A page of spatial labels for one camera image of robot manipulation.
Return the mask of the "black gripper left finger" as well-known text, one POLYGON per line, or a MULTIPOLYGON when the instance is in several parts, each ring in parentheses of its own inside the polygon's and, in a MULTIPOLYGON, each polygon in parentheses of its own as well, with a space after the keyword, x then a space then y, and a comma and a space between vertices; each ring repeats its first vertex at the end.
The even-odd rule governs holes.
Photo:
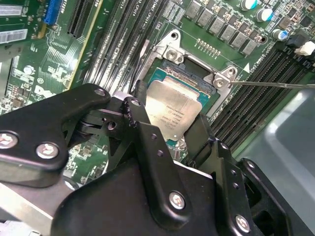
POLYGON ((38 188, 56 184, 70 147, 88 137, 77 130, 79 121, 100 112, 116 124, 107 136, 120 141, 112 171, 136 160, 151 216, 167 231, 181 229, 191 219, 192 206, 160 129, 136 98, 125 98, 116 111, 107 108, 110 100, 108 92, 86 84, 2 115, 0 130, 14 142, 0 143, 1 181, 38 188))

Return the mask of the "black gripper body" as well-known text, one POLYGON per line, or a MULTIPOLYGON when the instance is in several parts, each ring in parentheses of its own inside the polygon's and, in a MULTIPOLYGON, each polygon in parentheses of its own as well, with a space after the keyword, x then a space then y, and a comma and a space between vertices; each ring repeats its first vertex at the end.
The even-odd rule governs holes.
POLYGON ((72 192, 59 206, 52 236, 217 236, 214 181, 174 164, 192 203, 192 218, 178 231, 151 216, 136 160, 72 192))

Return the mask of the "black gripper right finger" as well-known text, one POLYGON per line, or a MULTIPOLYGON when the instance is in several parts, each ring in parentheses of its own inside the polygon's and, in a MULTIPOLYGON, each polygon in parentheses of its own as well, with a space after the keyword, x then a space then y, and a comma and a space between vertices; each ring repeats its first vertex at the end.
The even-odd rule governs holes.
POLYGON ((198 114, 186 131, 186 164, 215 181, 215 221, 221 236, 291 236, 289 216, 280 195, 252 161, 235 161, 229 147, 198 114))

